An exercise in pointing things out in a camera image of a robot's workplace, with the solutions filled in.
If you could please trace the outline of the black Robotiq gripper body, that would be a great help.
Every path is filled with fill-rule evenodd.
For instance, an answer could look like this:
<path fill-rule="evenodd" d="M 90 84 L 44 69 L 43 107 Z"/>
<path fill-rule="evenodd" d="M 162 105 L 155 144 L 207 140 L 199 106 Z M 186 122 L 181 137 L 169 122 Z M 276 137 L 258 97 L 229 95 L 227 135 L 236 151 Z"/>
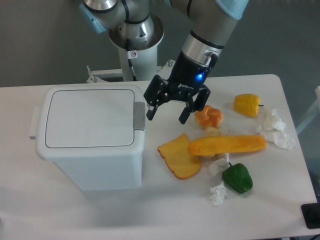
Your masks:
<path fill-rule="evenodd" d="M 200 64 L 181 51 L 167 80 L 166 92 L 170 100 L 186 102 L 205 89 L 211 66 Z"/>

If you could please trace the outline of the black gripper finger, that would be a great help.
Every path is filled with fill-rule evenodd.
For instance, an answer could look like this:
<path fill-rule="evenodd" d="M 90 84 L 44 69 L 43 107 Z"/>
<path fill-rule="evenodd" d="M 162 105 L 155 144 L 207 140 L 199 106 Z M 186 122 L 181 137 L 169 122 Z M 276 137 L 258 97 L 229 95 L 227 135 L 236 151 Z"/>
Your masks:
<path fill-rule="evenodd" d="M 153 120 L 159 106 L 173 100 L 168 82 L 159 75 L 153 77 L 143 96 L 148 106 L 146 117 L 150 121 Z"/>
<path fill-rule="evenodd" d="M 206 102 L 210 94 L 211 94 L 211 91 L 204 84 L 200 87 L 195 100 L 193 99 L 194 97 L 193 93 L 191 93 L 190 91 L 187 91 L 184 94 L 185 108 L 183 109 L 179 117 L 180 123 L 185 124 L 191 113 L 194 113 L 196 111 L 199 111 L 199 112 L 202 111 L 206 105 Z"/>

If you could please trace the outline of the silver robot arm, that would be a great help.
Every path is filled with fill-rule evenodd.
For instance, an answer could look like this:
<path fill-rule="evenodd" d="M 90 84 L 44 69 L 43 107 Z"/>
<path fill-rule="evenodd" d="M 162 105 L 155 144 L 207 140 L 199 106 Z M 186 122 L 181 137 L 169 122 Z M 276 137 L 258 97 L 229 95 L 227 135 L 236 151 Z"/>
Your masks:
<path fill-rule="evenodd" d="M 193 27 L 167 79 L 158 75 L 161 20 L 147 0 L 84 0 L 83 18 L 97 32 L 108 32 L 118 48 L 124 81 L 150 81 L 144 93 L 147 118 L 169 101 L 184 102 L 179 121 L 203 110 L 210 90 L 205 81 L 248 4 L 246 0 L 170 0 L 168 4 L 193 21 Z"/>

